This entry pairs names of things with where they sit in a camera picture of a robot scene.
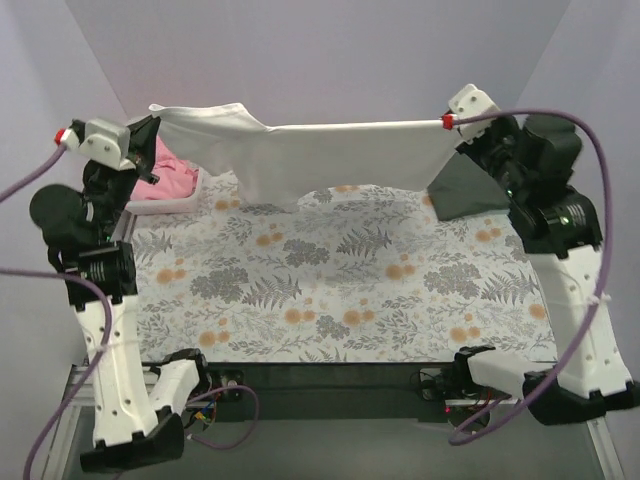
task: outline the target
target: gray floor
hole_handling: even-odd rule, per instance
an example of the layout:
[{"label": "gray floor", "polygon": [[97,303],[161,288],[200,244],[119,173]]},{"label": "gray floor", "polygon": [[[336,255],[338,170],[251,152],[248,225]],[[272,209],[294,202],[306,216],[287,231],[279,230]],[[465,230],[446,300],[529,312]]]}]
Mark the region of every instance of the gray floor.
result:
[{"label": "gray floor", "polygon": [[[247,444],[214,452],[187,444],[179,461],[127,472],[123,480],[225,479],[602,479],[585,425],[542,427],[528,414],[466,447],[414,420],[264,421]],[[91,448],[93,410],[85,409],[65,480],[86,475],[78,455]],[[206,436],[236,437],[246,424],[220,423]]]}]

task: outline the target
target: red cable tip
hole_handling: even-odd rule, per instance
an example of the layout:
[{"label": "red cable tip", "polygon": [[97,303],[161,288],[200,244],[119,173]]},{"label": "red cable tip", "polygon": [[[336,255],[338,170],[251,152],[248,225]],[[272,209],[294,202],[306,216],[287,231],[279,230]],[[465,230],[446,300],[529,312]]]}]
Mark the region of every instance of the red cable tip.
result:
[{"label": "red cable tip", "polygon": [[60,130],[58,130],[58,133],[56,133],[56,136],[53,139],[53,141],[56,142],[56,145],[60,145],[60,142],[62,142],[62,135],[64,135],[64,132],[66,131],[66,128],[61,128]]},{"label": "red cable tip", "polygon": [[442,126],[446,129],[446,130],[452,130],[453,129],[453,115],[451,115],[450,113],[443,115],[442,116]]}]

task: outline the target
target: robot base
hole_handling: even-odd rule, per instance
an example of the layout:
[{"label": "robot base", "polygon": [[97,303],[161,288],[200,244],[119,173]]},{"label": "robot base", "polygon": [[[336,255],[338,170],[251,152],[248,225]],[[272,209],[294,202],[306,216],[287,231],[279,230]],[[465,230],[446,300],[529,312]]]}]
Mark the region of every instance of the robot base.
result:
[{"label": "robot base", "polygon": [[184,451],[184,429],[179,415],[170,409],[158,412],[158,425],[147,437],[134,434],[129,443],[98,446],[80,455],[80,465],[87,473],[120,473],[126,470],[177,460]]}]

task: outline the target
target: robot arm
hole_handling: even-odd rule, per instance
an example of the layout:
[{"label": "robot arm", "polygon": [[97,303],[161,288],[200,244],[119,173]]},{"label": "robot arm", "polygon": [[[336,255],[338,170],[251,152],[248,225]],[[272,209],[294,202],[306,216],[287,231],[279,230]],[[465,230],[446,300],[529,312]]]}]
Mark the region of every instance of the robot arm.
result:
[{"label": "robot arm", "polygon": [[[91,158],[83,191],[49,185],[30,205],[52,266],[94,282],[112,311],[109,347],[94,372],[95,449],[81,455],[86,472],[120,472],[180,458],[180,414],[192,395],[211,388],[204,356],[189,349],[165,358],[158,383],[147,394],[137,340],[133,251],[130,244],[111,240],[138,179],[157,181],[151,170],[159,123],[151,117],[129,127],[101,119],[74,121],[56,140]],[[105,327],[102,304],[75,283],[67,282],[67,291],[92,359]]]},{"label": "robot arm", "polygon": [[[473,143],[458,150],[491,175],[511,197],[509,218],[536,271],[562,356],[587,308],[594,321],[557,381],[529,406],[543,424],[584,422],[607,411],[640,405],[640,387],[624,365],[609,318],[607,297],[592,298],[601,265],[602,234],[595,208],[567,183],[581,150],[575,126],[546,115],[494,120]],[[463,348],[453,365],[454,383],[482,385],[516,398],[547,375],[539,364],[493,347]]]}]

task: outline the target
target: white wall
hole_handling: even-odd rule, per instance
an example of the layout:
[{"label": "white wall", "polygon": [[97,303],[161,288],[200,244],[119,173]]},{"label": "white wall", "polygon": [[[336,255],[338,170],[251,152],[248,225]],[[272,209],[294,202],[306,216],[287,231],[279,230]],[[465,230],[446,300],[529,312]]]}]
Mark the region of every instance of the white wall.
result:
[{"label": "white wall", "polygon": [[[66,5],[0,0],[0,189],[43,163],[73,117],[124,112]],[[78,184],[83,162],[63,157],[38,182]],[[0,264],[51,271],[28,187],[0,206]],[[0,277],[0,478],[22,478],[27,451],[60,402],[80,328],[64,285]]]},{"label": "white wall", "polygon": [[267,124],[515,104],[568,0],[67,0],[125,110],[244,102]]},{"label": "white wall", "polygon": [[[573,0],[519,104],[576,113],[588,120],[603,143],[614,187],[611,317],[627,366],[640,380],[639,22],[637,0]],[[601,205],[600,174],[590,147],[576,170],[575,186]],[[640,411],[607,419],[627,478],[640,478]]]}]

